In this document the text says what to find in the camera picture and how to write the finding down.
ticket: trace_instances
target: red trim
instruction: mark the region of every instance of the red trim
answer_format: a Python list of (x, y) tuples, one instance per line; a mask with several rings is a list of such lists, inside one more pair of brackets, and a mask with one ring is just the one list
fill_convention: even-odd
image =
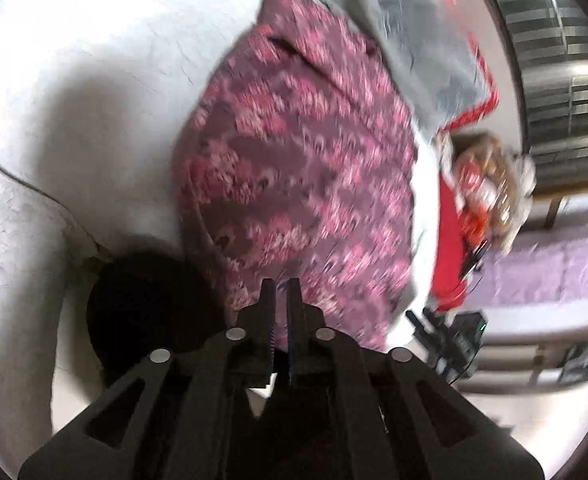
[[(456, 5), (455, 0), (446, 0), (446, 1), (451, 6)], [(500, 99), (500, 96), (498, 94), (498, 87), (496, 86), (496, 81), (494, 80), (493, 75), (491, 75), (491, 71), (490, 71), (489, 67), (487, 66), (487, 62), (485, 61), (485, 58), (480, 53), (480, 48), (478, 47), (478, 42), (471, 34), (468, 35), (467, 39), (469, 41), (469, 46), (471, 47), (472, 52), (474, 53), (474, 56), (476, 58), (476, 62), (478, 63), (478, 68), (480, 69), (480, 72), (484, 76), (485, 81), (487, 81), (487, 85), (490, 88), (490, 96), (487, 99), (487, 101), (485, 101), (484, 103), (481, 103), (481, 104), (475, 106), (471, 110), (467, 110), (466, 112), (463, 112), (456, 119), (451, 121), (449, 124), (442, 126), (440, 128), (440, 131), (442, 131), (442, 132), (456, 130), (458, 128), (462, 128), (463, 126), (467, 126), (468, 124), (477, 123), (485, 115), (493, 112), (496, 109), (496, 106), (498, 106), (498, 101)]]

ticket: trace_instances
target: purple fabric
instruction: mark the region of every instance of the purple fabric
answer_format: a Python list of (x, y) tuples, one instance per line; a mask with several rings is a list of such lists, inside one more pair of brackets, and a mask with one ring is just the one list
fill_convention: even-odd
[[(229, 321), (263, 278), (300, 277), (330, 326), (384, 348), (410, 277), (415, 157), (410, 112), (375, 46), (312, 0), (264, 0), (175, 164), (187, 252)], [(279, 290), (281, 348), (285, 321)]]
[(521, 233), (509, 254), (490, 251), (465, 305), (560, 303), (588, 298), (588, 225)]

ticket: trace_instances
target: silver screw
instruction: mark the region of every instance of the silver screw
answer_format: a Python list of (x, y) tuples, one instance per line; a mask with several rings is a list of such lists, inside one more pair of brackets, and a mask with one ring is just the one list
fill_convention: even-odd
[(392, 350), (392, 359), (399, 363), (408, 363), (413, 354), (407, 348), (394, 348)]
[(316, 331), (316, 338), (321, 341), (331, 341), (336, 337), (336, 333), (331, 328), (319, 328)]
[(230, 328), (227, 332), (225, 332), (225, 337), (227, 337), (230, 341), (240, 341), (241, 339), (245, 339), (246, 335), (247, 332), (245, 332), (245, 330), (239, 326)]
[(165, 348), (157, 348), (151, 354), (149, 358), (152, 363), (167, 363), (171, 357), (171, 352)]

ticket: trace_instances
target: floral fabric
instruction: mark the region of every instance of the floral fabric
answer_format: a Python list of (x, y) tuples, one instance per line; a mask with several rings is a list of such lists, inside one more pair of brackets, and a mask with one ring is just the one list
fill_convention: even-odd
[(344, 18), (312, 0), (263, 1), (175, 160), (189, 256), (230, 322), (273, 278), (285, 347), (281, 285), (299, 277), (328, 326), (384, 348), (410, 277), (410, 119), (378, 49)]

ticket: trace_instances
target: purple floral cloth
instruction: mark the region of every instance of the purple floral cloth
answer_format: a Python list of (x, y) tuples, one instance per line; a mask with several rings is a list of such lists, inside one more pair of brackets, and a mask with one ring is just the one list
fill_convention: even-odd
[(177, 148), (187, 254), (229, 322), (263, 278), (329, 326), (382, 349), (410, 277), (410, 111), (376, 46), (312, 0), (263, 0), (257, 25), (212, 76)]

